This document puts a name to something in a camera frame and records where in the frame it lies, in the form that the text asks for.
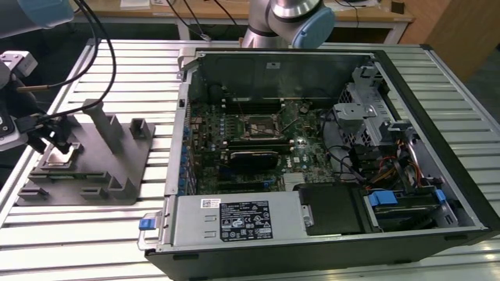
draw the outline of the blue tab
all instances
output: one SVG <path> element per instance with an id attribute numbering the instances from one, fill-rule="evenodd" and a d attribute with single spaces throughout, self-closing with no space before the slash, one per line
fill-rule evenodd
<path id="1" fill-rule="evenodd" d="M 368 200 L 370 200 L 370 204 L 372 205 L 372 207 L 379 205 L 379 199 L 376 199 L 375 194 L 368 195 Z"/>
<path id="2" fill-rule="evenodd" d="M 179 179 L 179 188 L 184 189 L 184 186 L 186 186 L 186 180 L 184 179 Z"/>
<path id="3" fill-rule="evenodd" d="M 155 230 L 156 229 L 156 220 L 154 218 L 143 218 L 139 221 L 139 230 Z"/>
<path id="4" fill-rule="evenodd" d="M 380 205 L 395 205 L 395 204 L 398 204 L 396 196 L 394 195 L 394 192 L 390 191 L 390 190 L 375 191 L 372 193 L 372 195 L 375 195 Z"/>
<path id="5" fill-rule="evenodd" d="M 444 203 L 447 201 L 447 196 L 444 195 L 444 192 L 442 189 L 436 189 L 435 191 L 436 197 L 440 203 Z"/>

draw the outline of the warning label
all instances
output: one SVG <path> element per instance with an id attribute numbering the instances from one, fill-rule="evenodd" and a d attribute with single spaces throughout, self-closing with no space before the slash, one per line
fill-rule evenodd
<path id="1" fill-rule="evenodd" d="M 268 201 L 220 203 L 220 239 L 224 242 L 271 238 Z"/>

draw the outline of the slotted aluminum surface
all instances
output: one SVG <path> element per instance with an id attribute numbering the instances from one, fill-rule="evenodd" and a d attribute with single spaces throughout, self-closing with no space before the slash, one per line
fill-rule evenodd
<path id="1" fill-rule="evenodd" d="M 168 168 L 176 89 L 178 52 L 183 47 L 236 47 L 236 42 L 115 40 L 118 82 L 106 99 L 107 112 L 120 122 L 135 117 L 156 124 L 154 148 L 144 174 L 140 202 L 119 207 L 12 207 L 12 188 L 0 213 L 0 275 L 7 280 L 168 280 L 138 250 L 139 219 L 162 208 Z M 108 46 L 100 45 L 90 73 L 62 91 L 62 108 L 75 108 L 87 98 L 98 98 L 111 76 Z M 444 67 L 419 46 L 378 44 L 326 44 L 326 49 L 386 50 L 422 104 L 442 130 L 494 208 L 500 210 L 500 134 L 491 116 L 478 107 Z M 402 106 L 399 113 L 404 116 Z M 79 115 L 80 121 L 88 120 Z M 15 174 L 20 183 L 36 159 L 27 157 Z M 450 249 L 420 262 L 303 272 L 239 280 L 499 280 L 500 240 Z"/>

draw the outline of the wooden desk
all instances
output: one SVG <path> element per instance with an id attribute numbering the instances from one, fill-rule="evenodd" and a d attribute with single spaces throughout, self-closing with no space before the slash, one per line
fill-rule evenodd
<path id="1" fill-rule="evenodd" d="M 227 14 L 215 4 L 214 1 L 188 0 L 190 6 L 194 9 L 196 17 L 202 24 L 220 24 L 231 25 Z M 228 10 L 239 24 L 248 24 L 248 1 L 250 0 L 220 0 L 224 8 Z M 120 10 L 120 0 L 87 0 L 96 14 L 100 16 L 103 22 L 112 23 L 175 23 L 179 27 L 180 40 L 190 40 L 190 30 L 175 17 L 172 9 L 168 6 L 152 5 L 151 9 L 123 11 Z M 326 3 L 334 3 L 334 0 L 326 0 Z M 188 24 L 194 24 L 192 14 L 183 0 L 176 0 L 174 7 Z M 410 13 L 400 15 L 390 11 L 390 0 L 383 0 L 382 7 L 367 7 L 358 9 L 358 16 L 360 19 L 359 28 L 383 28 L 390 29 L 386 43 L 396 44 L 402 38 L 403 32 L 407 29 L 408 23 L 414 21 L 414 16 Z M 335 13 L 338 16 L 336 27 L 356 28 L 356 11 L 340 11 Z"/>
<path id="2" fill-rule="evenodd" d="M 500 43 L 500 1 L 406 0 L 418 16 L 403 44 L 430 44 L 462 81 L 467 81 Z"/>

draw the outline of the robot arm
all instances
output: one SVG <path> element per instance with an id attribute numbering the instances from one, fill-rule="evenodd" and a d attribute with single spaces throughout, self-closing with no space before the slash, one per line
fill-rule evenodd
<path id="1" fill-rule="evenodd" d="M 50 29 L 74 19 L 70 0 L 0 0 L 0 38 L 38 29 Z M 335 14 L 323 0 L 251 0 L 250 27 L 243 47 L 318 48 L 334 29 Z M 43 126 L 32 119 L 43 116 L 31 93 L 19 93 L 19 78 L 30 75 L 36 61 L 28 52 L 0 54 L 0 151 L 28 143 L 43 153 L 48 140 L 67 153 L 66 118 Z"/>
<path id="2" fill-rule="evenodd" d="M 323 0 L 251 0 L 246 48 L 318 48 L 335 25 Z"/>
<path id="3" fill-rule="evenodd" d="M 2 0 L 0 38 L 54 28 L 72 19 L 68 0 Z"/>

